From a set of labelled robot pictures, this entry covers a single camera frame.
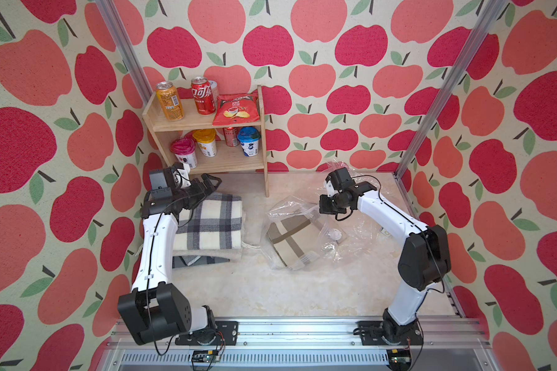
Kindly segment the cream grey plaid scarf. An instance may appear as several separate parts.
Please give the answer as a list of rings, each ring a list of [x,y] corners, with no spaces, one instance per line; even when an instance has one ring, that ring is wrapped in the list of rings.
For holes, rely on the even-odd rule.
[[[175,251],[241,249],[243,206],[241,196],[213,193],[195,210],[179,214]]]

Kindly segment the clear plastic vacuum bag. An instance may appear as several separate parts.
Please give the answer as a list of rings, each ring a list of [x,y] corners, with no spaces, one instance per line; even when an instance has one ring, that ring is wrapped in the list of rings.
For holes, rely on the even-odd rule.
[[[344,167],[343,163],[331,162],[319,173],[289,174],[286,185],[294,186],[285,197],[267,209],[261,225],[261,252],[273,270],[291,271],[283,266],[272,249],[266,233],[272,222],[291,216],[305,215],[318,219],[323,224],[318,251],[320,258],[298,271],[311,271],[322,265],[345,265],[366,256],[386,258],[396,264],[402,248],[394,238],[369,216],[355,211],[352,216],[320,214],[320,196],[326,193],[325,179],[329,172]],[[329,237],[332,229],[340,230],[343,237],[333,241]]]

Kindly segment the beige brown striped scarf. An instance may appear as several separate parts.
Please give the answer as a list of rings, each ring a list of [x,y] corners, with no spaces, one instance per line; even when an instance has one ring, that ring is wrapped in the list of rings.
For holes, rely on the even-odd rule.
[[[283,266],[298,271],[320,258],[323,224],[305,215],[272,222],[266,236]]]

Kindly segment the dark plaid grey scarf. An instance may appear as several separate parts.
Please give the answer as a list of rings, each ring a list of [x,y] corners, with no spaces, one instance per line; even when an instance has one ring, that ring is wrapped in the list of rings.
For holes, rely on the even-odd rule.
[[[208,256],[174,256],[172,259],[172,269],[184,267],[197,267],[203,265],[229,263],[227,258],[208,257]]]

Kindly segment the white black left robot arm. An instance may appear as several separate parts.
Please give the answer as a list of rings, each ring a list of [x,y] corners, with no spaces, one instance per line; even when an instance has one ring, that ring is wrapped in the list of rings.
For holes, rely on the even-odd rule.
[[[189,167],[172,165],[149,174],[141,218],[144,229],[141,264],[130,293],[119,298],[118,311],[139,346],[186,336],[204,345],[214,343],[218,328],[212,310],[194,307],[172,283],[173,245],[179,215],[194,211],[222,181],[203,174],[189,179]]]

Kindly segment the white round bag valve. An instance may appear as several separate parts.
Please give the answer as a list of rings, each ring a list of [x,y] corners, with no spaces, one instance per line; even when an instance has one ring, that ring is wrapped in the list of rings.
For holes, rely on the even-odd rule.
[[[343,234],[340,230],[337,229],[332,229],[329,232],[329,237],[333,240],[333,241],[340,241],[343,237]]]

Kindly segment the red chips bag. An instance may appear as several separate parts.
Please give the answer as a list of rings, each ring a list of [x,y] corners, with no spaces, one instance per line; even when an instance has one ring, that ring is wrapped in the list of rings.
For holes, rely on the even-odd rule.
[[[256,122],[260,119],[258,93],[221,94],[213,126],[233,126]]]

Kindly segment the yellow lid cup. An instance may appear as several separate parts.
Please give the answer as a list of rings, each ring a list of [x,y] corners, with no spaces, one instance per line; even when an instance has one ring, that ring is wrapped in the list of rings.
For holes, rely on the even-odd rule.
[[[213,129],[200,129],[193,133],[193,139],[198,144],[203,155],[208,158],[213,158],[218,153],[216,137],[217,133]]]

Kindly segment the small red can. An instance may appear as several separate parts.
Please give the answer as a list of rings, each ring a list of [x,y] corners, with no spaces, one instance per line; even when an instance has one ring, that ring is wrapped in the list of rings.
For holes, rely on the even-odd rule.
[[[237,147],[239,145],[238,128],[234,128],[234,127],[224,128],[223,133],[224,133],[224,138],[227,146]]]

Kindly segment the blue lid cup on shelf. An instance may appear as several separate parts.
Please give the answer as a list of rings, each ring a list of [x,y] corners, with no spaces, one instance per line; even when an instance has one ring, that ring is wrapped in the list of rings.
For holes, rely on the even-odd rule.
[[[261,135],[256,128],[242,128],[238,133],[238,141],[246,157],[254,157],[258,155]]]

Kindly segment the orange soda can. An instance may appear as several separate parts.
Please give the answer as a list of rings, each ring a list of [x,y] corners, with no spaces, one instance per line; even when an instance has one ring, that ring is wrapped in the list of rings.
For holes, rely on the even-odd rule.
[[[156,96],[167,120],[174,122],[184,118],[181,100],[177,89],[171,82],[162,81],[157,83]]]

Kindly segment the red cola can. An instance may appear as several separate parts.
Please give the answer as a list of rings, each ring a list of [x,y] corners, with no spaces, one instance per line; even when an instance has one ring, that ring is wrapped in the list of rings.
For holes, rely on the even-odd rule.
[[[191,91],[199,114],[215,113],[215,102],[212,86],[206,77],[195,77],[191,80]]]

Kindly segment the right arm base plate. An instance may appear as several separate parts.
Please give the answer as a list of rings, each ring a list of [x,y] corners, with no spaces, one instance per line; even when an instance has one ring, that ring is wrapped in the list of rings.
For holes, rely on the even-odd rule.
[[[353,335],[361,339],[363,346],[421,346],[423,344],[422,331],[419,321],[399,326],[392,321],[359,321],[353,330]]]

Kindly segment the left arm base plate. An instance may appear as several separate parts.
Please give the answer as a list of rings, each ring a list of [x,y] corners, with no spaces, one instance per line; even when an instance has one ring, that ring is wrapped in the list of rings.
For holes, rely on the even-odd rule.
[[[177,346],[235,346],[238,338],[238,321],[216,321],[211,329],[201,329],[175,339]]]

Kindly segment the aluminium front rail frame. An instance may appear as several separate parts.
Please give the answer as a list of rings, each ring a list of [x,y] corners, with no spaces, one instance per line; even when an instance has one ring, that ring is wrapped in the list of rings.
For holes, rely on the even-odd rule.
[[[422,316],[397,345],[377,334],[378,317],[225,318],[217,344],[138,346],[118,324],[98,370],[500,370],[474,319]]]

